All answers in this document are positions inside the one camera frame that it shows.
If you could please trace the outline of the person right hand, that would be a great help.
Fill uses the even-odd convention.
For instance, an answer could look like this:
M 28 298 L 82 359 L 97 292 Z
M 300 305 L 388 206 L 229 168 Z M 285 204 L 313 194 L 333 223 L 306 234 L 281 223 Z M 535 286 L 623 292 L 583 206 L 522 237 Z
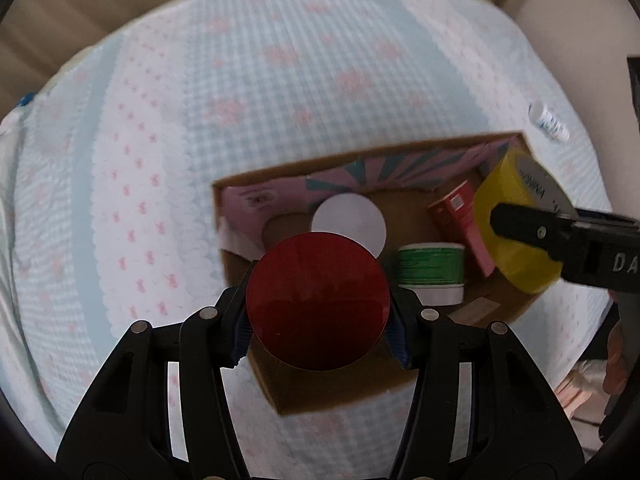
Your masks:
M 608 359 L 605 365 L 603 389 L 609 396 L 619 396 L 624 391 L 627 380 L 622 323 L 617 322 L 608 335 Z

